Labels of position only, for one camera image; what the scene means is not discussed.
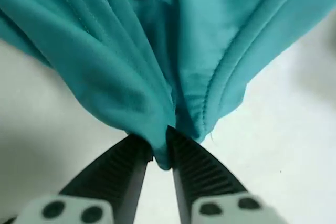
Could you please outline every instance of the teal hoodie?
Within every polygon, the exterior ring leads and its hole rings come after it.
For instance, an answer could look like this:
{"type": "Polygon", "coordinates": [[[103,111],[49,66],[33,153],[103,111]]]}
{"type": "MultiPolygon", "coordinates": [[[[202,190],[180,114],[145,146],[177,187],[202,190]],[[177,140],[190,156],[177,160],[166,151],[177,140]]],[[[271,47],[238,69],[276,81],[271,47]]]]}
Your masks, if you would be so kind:
{"type": "Polygon", "coordinates": [[[54,68],[92,115],[201,142],[247,83],[336,0],[0,0],[0,38],[54,68]]]}

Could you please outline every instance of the white surface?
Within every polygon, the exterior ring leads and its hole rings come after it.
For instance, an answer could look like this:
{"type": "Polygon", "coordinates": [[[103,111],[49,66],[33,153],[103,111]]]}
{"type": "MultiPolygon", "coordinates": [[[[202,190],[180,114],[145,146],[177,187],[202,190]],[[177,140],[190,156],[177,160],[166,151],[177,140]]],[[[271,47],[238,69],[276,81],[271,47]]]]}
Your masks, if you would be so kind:
{"type": "Polygon", "coordinates": [[[14,224],[83,224],[81,216],[91,207],[99,207],[102,215],[96,224],[114,224],[111,205],[104,200],[69,197],[63,195],[44,195],[31,200],[20,212],[14,224]],[[63,211],[56,218],[45,218],[41,212],[48,204],[61,201],[65,204],[63,211]]]}
{"type": "MultiPolygon", "coordinates": [[[[332,224],[336,198],[336,13],[248,86],[204,145],[291,224],[332,224]]],[[[125,134],[62,80],[0,42],[0,219],[54,193],[125,134]]],[[[149,165],[136,224],[179,223],[173,178],[149,165]]]]}
{"type": "Polygon", "coordinates": [[[258,196],[250,193],[207,196],[196,200],[192,206],[192,224],[287,224],[272,208],[258,196]],[[250,198],[258,202],[259,209],[241,209],[239,200],[250,198]],[[205,215],[200,213],[204,204],[216,204],[222,213],[205,215]]]}

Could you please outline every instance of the teal garment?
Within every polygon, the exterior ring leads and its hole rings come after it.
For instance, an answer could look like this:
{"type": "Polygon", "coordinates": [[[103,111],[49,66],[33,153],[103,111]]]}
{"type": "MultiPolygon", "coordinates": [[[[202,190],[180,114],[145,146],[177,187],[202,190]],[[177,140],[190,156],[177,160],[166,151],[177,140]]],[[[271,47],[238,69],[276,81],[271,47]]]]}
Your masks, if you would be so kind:
{"type": "Polygon", "coordinates": [[[102,122],[201,142],[247,83],[336,0],[0,0],[0,37],[54,68],[102,122]]]}

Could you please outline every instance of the screw hole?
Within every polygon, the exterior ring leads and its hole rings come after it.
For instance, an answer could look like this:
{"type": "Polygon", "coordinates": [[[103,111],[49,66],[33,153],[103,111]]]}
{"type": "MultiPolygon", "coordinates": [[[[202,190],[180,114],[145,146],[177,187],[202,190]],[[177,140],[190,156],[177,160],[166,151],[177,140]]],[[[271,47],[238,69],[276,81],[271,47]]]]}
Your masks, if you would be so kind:
{"type": "Polygon", "coordinates": [[[81,220],[86,224],[92,224],[101,219],[103,210],[100,207],[89,207],[84,210],[81,216],[81,220]]]}
{"type": "Polygon", "coordinates": [[[219,205],[213,202],[204,203],[200,207],[200,214],[202,215],[220,215],[222,213],[223,210],[219,205]]]}
{"type": "Polygon", "coordinates": [[[65,208],[63,201],[57,200],[46,205],[42,211],[43,217],[46,219],[54,219],[62,214],[65,208]]]}
{"type": "Polygon", "coordinates": [[[261,208],[261,205],[252,198],[242,198],[239,200],[238,206],[240,209],[247,209],[247,210],[257,210],[261,208]]]}

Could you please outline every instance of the teal fabric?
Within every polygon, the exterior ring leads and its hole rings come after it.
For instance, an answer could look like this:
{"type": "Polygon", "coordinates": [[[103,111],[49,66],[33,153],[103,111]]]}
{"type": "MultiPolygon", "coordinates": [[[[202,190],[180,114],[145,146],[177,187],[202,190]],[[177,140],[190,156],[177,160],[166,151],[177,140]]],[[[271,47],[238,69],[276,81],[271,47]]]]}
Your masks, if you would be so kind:
{"type": "Polygon", "coordinates": [[[336,0],[0,0],[0,37],[54,68],[102,122],[201,142],[247,83],[336,0]]]}

